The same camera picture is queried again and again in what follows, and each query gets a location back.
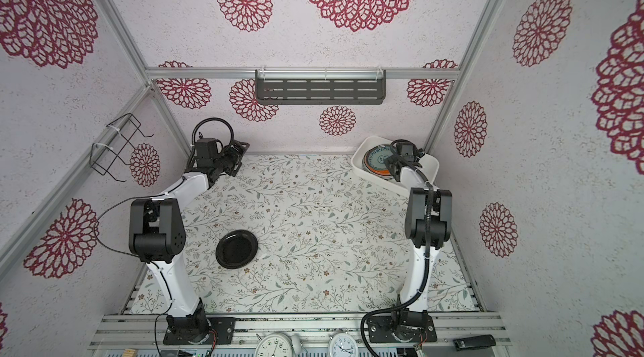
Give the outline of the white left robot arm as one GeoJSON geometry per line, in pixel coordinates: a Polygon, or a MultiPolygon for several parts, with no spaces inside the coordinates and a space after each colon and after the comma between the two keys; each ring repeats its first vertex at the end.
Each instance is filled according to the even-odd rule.
{"type": "Polygon", "coordinates": [[[128,246],[153,273],[168,303],[164,313],[166,345],[199,345],[212,340],[204,303],[186,270],[182,209],[222,174],[236,176],[249,147],[249,143],[234,139],[224,147],[214,138],[200,139],[189,158],[191,166],[176,183],[162,194],[132,201],[128,246]]]}

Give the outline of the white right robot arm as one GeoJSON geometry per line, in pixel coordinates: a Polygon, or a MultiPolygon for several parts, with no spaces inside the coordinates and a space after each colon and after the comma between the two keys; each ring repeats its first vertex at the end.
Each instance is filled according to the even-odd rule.
{"type": "Polygon", "coordinates": [[[397,139],[387,147],[392,152],[384,161],[387,170],[396,182],[409,190],[404,222],[405,237],[411,241],[409,269],[396,304],[367,313],[362,323],[369,325],[370,339],[374,343],[384,341],[382,330],[376,325],[378,317],[387,317],[390,323],[388,336],[394,341],[434,341],[428,292],[440,250],[451,236],[452,194],[430,182],[421,164],[425,153],[412,142],[397,139]]]}

